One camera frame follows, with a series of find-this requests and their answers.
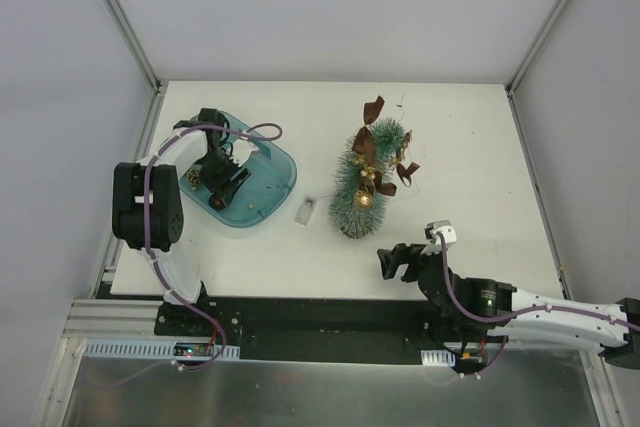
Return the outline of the brown ribbon bow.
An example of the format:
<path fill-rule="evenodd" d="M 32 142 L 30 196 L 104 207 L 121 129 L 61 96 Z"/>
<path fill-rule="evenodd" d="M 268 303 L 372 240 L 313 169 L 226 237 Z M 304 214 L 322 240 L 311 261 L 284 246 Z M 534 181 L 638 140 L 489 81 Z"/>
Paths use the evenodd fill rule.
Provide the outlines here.
<path fill-rule="evenodd" d="M 411 187 L 412 176 L 420 169 L 420 165 L 411 162 L 405 165 L 406 153 L 413 140 L 413 133 L 406 131 L 399 143 L 392 144 L 392 153 L 388 161 L 378 160 L 377 141 L 372 131 L 373 124 L 378 120 L 385 100 L 378 95 L 374 101 L 366 102 L 363 107 L 363 125 L 355 134 L 351 151 L 351 162 L 359 168 L 358 189 L 356 192 L 356 204 L 363 208 L 373 205 L 376 193 L 394 197 L 397 186 L 391 181 L 385 181 L 384 176 L 388 169 L 394 171 L 405 187 Z"/>

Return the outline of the gold ball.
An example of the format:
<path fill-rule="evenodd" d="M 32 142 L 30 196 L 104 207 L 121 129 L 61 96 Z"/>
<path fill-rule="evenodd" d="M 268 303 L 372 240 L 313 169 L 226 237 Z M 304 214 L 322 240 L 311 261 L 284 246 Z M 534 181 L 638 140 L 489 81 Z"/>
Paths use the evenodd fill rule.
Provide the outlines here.
<path fill-rule="evenodd" d="M 368 211 L 374 201 L 374 196 L 367 190 L 358 190 L 353 197 L 354 207 L 361 211 Z"/>

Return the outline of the right controller board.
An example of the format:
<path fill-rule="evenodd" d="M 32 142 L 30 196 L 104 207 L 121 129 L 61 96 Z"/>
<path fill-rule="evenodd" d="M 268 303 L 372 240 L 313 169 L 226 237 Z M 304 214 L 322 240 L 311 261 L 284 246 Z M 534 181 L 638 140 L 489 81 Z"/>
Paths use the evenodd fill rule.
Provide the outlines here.
<path fill-rule="evenodd" d="M 424 366 L 429 367 L 453 368 L 463 362 L 477 363 L 480 365 L 486 365 L 488 363 L 488 356 L 484 351 L 459 353 L 447 349 L 421 350 L 420 359 Z"/>

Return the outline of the right aluminium corner post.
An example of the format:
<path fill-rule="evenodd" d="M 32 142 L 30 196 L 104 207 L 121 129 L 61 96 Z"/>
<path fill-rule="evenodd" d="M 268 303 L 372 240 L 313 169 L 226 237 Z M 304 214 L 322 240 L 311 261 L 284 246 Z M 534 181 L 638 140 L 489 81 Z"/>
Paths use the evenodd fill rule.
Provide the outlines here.
<path fill-rule="evenodd" d="M 539 56 L 542 48 L 550 38 L 571 1 L 572 0 L 555 0 L 552 4 L 552 7 L 546 14 L 514 74 L 505 84 L 505 91 L 508 98 L 512 98 L 514 96 L 515 92 L 524 81 L 525 76 L 529 72 L 536 58 Z"/>

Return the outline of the gold berry sprig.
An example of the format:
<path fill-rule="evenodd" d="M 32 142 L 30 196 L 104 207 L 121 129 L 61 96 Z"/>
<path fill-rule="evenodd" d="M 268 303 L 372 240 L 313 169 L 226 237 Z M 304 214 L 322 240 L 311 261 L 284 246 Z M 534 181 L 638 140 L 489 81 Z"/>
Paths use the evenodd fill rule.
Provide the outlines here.
<path fill-rule="evenodd" d="M 406 151 L 412 138 L 412 132 L 406 132 L 400 147 L 391 158 L 388 161 L 379 160 L 373 133 L 367 126 L 363 126 L 358 130 L 353 140 L 351 162 L 361 169 L 361 176 L 370 181 L 374 181 L 377 175 L 384 176 L 387 169 L 392 169 L 405 186 L 410 186 L 414 173 L 420 169 L 420 165 L 416 162 L 404 164 Z"/>

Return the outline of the controller board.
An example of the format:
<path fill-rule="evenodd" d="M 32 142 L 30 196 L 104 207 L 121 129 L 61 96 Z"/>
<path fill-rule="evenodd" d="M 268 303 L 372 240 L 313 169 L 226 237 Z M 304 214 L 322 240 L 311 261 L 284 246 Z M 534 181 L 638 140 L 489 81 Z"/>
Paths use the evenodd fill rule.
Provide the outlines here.
<path fill-rule="evenodd" d="M 484 351 L 459 353 L 447 349 L 421 350 L 420 359 L 424 366 L 429 367 L 453 368 L 463 362 L 477 363 L 480 365 L 486 365 L 488 363 L 488 356 Z"/>
<path fill-rule="evenodd" d="M 95 358 L 122 358 L 146 360 L 239 360 L 238 346 L 208 345 L 201 342 L 154 340 L 89 340 L 84 355 Z"/>

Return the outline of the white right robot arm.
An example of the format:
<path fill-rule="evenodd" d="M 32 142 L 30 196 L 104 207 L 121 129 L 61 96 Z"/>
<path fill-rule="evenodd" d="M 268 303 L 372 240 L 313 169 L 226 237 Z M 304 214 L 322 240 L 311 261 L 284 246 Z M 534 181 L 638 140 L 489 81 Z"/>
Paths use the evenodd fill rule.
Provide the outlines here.
<path fill-rule="evenodd" d="M 589 304 L 535 294 L 509 283 L 463 278 L 448 265 L 440 246 L 404 243 L 379 249 L 382 278 L 392 280 L 400 267 L 405 283 L 416 283 L 442 328 L 461 341 L 507 337 L 549 342 L 591 351 L 614 367 L 639 368 L 639 301 L 623 298 Z"/>

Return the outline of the left controller board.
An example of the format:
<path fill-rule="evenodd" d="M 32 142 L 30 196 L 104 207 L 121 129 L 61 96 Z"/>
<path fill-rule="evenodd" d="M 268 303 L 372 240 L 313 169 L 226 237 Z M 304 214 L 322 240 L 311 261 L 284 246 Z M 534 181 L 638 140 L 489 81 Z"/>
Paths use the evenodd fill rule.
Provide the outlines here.
<path fill-rule="evenodd" d="M 201 342 L 154 340 L 89 340 L 84 355 L 95 358 L 122 358 L 146 360 L 239 360 L 238 346 L 208 345 Z"/>

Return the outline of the left aluminium corner post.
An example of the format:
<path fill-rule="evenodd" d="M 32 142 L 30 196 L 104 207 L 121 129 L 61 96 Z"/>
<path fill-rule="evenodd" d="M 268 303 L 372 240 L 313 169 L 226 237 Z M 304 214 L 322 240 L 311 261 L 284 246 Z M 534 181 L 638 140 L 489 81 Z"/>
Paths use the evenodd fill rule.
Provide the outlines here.
<path fill-rule="evenodd" d="M 146 82 L 153 92 L 158 92 L 161 88 L 161 80 L 152 67 L 122 3 L 120 0 L 102 1 Z"/>

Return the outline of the aluminium corner post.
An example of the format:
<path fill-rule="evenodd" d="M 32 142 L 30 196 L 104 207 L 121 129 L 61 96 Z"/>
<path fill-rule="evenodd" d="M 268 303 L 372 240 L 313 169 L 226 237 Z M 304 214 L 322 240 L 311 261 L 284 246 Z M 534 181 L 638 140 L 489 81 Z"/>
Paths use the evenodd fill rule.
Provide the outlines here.
<path fill-rule="evenodd" d="M 514 74 L 505 84 L 505 91 L 508 98 L 512 98 L 514 96 L 515 92 L 524 81 L 525 76 L 529 72 L 536 58 L 539 56 L 542 48 L 550 38 L 571 1 L 572 0 L 555 0 L 552 4 L 552 7 L 546 14 Z"/>
<path fill-rule="evenodd" d="M 152 67 L 122 3 L 120 0 L 102 1 L 146 82 L 153 92 L 158 92 L 161 88 L 161 80 Z"/>

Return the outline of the frosted pine cone ornament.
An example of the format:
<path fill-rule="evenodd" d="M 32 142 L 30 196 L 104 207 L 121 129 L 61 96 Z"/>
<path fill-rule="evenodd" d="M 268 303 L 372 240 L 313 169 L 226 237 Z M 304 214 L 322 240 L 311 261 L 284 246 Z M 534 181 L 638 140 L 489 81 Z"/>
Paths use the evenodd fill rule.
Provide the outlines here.
<path fill-rule="evenodd" d="M 200 171 L 195 169 L 190 169 L 186 173 L 186 179 L 190 183 L 191 188 L 196 190 L 200 184 Z"/>

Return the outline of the small frosted green christmas tree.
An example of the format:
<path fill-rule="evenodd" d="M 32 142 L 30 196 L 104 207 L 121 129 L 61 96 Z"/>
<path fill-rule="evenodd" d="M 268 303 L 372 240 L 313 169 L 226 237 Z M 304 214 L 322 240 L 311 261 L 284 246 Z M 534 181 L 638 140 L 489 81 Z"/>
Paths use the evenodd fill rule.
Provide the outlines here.
<path fill-rule="evenodd" d="M 392 118 L 364 125 L 348 140 L 329 203 L 334 228 L 348 238 L 361 239 L 382 226 L 388 199 L 395 195 L 392 178 L 411 183 L 404 173 L 410 140 L 411 133 Z"/>

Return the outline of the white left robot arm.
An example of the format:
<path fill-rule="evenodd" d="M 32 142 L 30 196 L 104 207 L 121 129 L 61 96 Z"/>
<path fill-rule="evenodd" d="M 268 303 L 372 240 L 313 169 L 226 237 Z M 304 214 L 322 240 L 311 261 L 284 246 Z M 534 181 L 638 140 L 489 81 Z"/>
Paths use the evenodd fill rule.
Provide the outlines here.
<path fill-rule="evenodd" d="M 165 302 L 183 305 L 176 322 L 188 335 L 204 334 L 210 310 L 197 302 L 202 281 L 181 245 L 185 214 L 180 179 L 215 152 L 216 134 L 230 134 L 247 143 L 241 152 L 257 149 L 256 137 L 213 120 L 180 121 L 160 146 L 136 162 L 121 162 L 113 172 L 112 231 L 149 265 Z"/>

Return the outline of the teal transparent plastic bin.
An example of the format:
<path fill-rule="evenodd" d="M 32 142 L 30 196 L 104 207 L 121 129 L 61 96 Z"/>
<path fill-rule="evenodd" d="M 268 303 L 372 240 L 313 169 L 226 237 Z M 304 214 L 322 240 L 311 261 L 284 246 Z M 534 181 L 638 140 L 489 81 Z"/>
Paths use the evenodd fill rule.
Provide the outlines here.
<path fill-rule="evenodd" d="M 259 134 L 257 127 L 250 127 L 228 112 L 203 108 L 188 119 L 177 122 L 176 128 L 187 128 L 195 125 L 215 124 L 224 127 L 218 130 L 205 131 L 208 141 L 208 154 L 225 154 L 231 158 L 232 144 L 240 138 L 238 131 L 247 131 L 252 136 Z M 293 158 L 271 141 L 248 140 L 255 143 L 260 151 L 254 153 L 241 167 L 251 171 L 251 176 L 238 190 L 229 207 L 215 211 L 209 206 L 210 192 L 199 184 L 196 190 L 191 188 L 186 179 L 190 169 L 201 169 L 205 157 L 196 161 L 180 179 L 180 188 L 205 212 L 221 223 L 234 228 L 253 227 L 269 217 L 289 196 L 297 179 L 297 167 Z"/>

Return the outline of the brown matte ball ornament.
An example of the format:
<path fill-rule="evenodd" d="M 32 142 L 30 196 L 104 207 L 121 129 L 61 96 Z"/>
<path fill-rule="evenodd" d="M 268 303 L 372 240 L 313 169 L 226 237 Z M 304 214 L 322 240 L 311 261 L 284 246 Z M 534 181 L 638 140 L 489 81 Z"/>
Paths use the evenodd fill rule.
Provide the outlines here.
<path fill-rule="evenodd" d="M 221 211 L 226 208 L 226 202 L 218 196 L 211 195 L 209 197 L 209 206 L 215 211 Z"/>

